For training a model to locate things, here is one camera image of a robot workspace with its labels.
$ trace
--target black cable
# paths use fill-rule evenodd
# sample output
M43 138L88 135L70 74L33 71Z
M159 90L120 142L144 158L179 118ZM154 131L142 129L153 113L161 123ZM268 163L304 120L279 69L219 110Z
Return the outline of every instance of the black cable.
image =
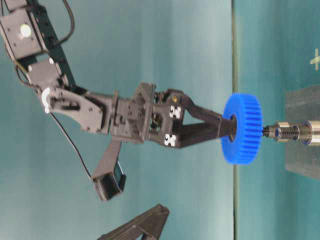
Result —
M86 167L86 164L78 150L78 148L76 147L76 145L74 144L74 142L71 140L71 138L69 137L69 135L67 134L66 130L64 129L64 127L62 126L62 124L59 122L59 120L56 118L56 116L53 113L50 113L51 117L53 118L53 120L55 121L55 123L58 125L58 127L61 129L62 133L64 134L64 136L66 137L66 139L69 141L69 143L71 144L71 146L73 147L74 151L76 152L76 154L78 155L78 157L80 158L81 164L84 168L84 170L86 171L86 174L88 176L88 178L92 181L91 175Z
M64 43L65 41L67 41L75 31L75 17L74 17L74 14L72 13L72 10L71 10L67 0L62 0L62 1L64 3L64 6L65 6L66 10L68 11L71 26L70 26L69 33L65 37L63 37L60 40L58 40L57 42L53 43L54 47Z
M1 4L1 14L3 17L5 15L5 13L4 13L4 0L0 0L0 4Z
M19 71L20 71L20 72L23 74L23 76L27 79L27 76L23 73L23 71L20 69L20 67L18 67L18 65L15 65L15 72L16 72L16 75L18 76L19 81L20 81L23 85L25 85L26 87L35 89L36 86L32 85L32 84L29 83L29 82L24 81L24 80L21 78Z

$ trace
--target white cross mark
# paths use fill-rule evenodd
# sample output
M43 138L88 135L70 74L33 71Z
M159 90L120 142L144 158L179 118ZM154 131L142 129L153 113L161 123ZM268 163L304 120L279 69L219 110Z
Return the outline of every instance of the white cross mark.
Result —
M315 50L315 58L310 61L310 64L315 64L315 70L319 70L319 62L320 62L320 56L319 56L319 49L317 48Z

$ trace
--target blue gear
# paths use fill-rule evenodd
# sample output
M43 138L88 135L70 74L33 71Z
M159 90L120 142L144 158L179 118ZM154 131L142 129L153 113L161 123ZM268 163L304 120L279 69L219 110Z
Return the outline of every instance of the blue gear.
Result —
M234 93L225 105L223 117L236 117L234 141L221 139L224 157L231 164L250 164L257 156L263 131L263 115L255 96Z

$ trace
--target metal shaft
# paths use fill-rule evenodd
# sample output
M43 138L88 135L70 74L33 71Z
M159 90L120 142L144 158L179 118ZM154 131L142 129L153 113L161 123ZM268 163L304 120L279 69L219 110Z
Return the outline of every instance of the metal shaft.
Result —
M302 141L307 146L320 146L320 121L306 123L276 122L263 128L263 136L277 142Z

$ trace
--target teal wall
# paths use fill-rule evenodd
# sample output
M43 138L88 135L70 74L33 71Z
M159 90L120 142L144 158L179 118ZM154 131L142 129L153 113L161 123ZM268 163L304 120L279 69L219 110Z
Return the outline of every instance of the teal wall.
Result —
M258 96L265 125L285 119L285 93L318 85L310 60L320 48L316 0L234 0L238 91ZM285 146L264 139L237 171L236 239L314 240L320 181L285 171Z
M61 1L41 0L58 36ZM231 3L224 0L70 0L63 46L79 86L131 96L140 82L177 88L222 112L232 93ZM72 148L0 51L0 239L94 240L157 203L171 210L162 239L233 239L233 167L220 142L174 150L125 144L124 194L102 203ZM109 137L59 116L92 172Z

